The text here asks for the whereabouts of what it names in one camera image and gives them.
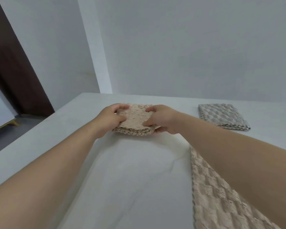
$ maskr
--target beige towel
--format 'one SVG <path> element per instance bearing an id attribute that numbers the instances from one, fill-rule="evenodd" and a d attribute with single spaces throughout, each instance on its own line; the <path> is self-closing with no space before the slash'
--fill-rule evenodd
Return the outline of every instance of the beige towel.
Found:
<path id="1" fill-rule="evenodd" d="M 152 106 L 151 104 L 129 104 L 129 109 L 118 109 L 118 115 L 124 115 L 127 120 L 119 123 L 119 125 L 113 129 L 115 132 L 121 132 L 130 135 L 149 135 L 155 130 L 155 126 L 146 127 L 142 123 L 150 118 L 153 111 L 146 112 L 145 110 Z"/>
<path id="2" fill-rule="evenodd" d="M 191 148 L 195 229 L 280 229 Z"/>

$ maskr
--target hand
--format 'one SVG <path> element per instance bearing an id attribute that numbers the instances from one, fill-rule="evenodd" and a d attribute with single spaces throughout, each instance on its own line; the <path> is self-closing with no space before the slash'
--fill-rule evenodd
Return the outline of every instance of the hand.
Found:
<path id="1" fill-rule="evenodd" d="M 98 132 L 97 138 L 103 137 L 106 132 L 113 130 L 120 122 L 125 121 L 126 116 L 114 114 L 119 108 L 128 109 L 128 104 L 113 104 L 104 108 L 93 122 L 97 124 Z"/>
<path id="2" fill-rule="evenodd" d="M 154 105 L 147 108 L 146 111 L 154 111 L 154 113 L 147 121 L 143 122 L 143 126 L 160 126 L 159 128 L 155 129 L 153 134 L 161 132 L 168 132 L 170 134 L 177 133 L 172 127 L 172 125 L 179 113 L 178 111 L 165 105 Z"/>

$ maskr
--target dark brown door frame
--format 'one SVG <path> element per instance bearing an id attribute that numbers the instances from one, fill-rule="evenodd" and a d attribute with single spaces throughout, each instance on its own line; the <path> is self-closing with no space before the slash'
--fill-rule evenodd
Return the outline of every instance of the dark brown door frame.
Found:
<path id="1" fill-rule="evenodd" d="M 0 89 L 18 114 L 49 116 L 54 113 L 1 6 Z"/>

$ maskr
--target gray floor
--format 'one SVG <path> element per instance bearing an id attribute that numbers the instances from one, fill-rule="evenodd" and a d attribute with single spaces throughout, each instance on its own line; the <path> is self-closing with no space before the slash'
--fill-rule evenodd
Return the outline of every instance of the gray floor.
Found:
<path id="1" fill-rule="evenodd" d="M 16 119 L 20 126 L 6 125 L 0 129 L 0 151 L 42 122 L 45 117 L 26 116 Z"/>

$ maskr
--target marble surface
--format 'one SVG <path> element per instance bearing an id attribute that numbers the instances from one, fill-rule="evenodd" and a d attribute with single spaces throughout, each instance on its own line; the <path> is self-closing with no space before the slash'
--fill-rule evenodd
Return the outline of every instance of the marble surface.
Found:
<path id="1" fill-rule="evenodd" d="M 237 107 L 239 132 L 286 149 L 286 104 L 83 93 L 0 152 L 0 184 L 113 103 Z M 193 228 L 189 145 L 180 135 L 107 133 L 97 140 L 48 228 Z"/>

